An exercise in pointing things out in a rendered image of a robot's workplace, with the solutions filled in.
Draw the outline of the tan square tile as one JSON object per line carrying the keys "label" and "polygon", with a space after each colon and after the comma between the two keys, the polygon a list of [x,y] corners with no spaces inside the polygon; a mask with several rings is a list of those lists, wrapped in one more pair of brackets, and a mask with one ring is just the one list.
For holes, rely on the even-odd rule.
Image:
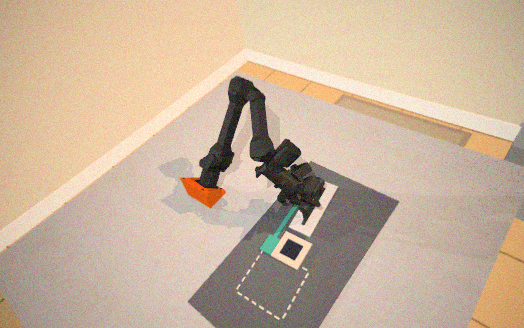
{"label": "tan square tile", "polygon": [[271,256],[298,270],[312,243],[285,232]]}

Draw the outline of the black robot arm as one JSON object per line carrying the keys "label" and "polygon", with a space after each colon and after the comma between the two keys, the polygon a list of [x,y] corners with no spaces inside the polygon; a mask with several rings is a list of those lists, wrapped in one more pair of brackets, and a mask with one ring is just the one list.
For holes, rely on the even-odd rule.
{"label": "black robot arm", "polygon": [[[250,102],[252,139],[250,142],[249,155],[253,161],[264,162],[256,166],[256,178],[263,174],[271,182],[275,183],[299,156],[300,149],[289,139],[274,149],[272,140],[268,134],[267,118],[265,109],[266,97],[254,84],[239,76],[231,79],[228,89],[229,105],[218,137],[218,141],[210,148],[207,156],[199,161],[202,169],[199,180],[195,180],[204,188],[218,189],[217,182],[220,172],[225,172],[232,164],[234,152],[231,144],[242,113],[243,107]],[[309,164],[302,163],[290,167],[291,174],[300,182],[305,175],[312,172]]]}

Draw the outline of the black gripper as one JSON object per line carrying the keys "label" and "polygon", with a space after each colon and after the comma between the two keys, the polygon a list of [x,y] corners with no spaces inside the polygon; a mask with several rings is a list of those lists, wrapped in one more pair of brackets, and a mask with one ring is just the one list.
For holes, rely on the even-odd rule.
{"label": "black gripper", "polygon": [[278,201],[281,204],[286,203],[286,198],[289,203],[300,205],[301,202],[311,204],[311,209],[314,207],[320,207],[318,199],[316,198],[313,190],[317,185],[319,179],[316,176],[306,177],[302,183],[291,174],[291,170],[286,170],[282,176],[274,183],[275,188],[280,188],[281,192],[277,196]]}

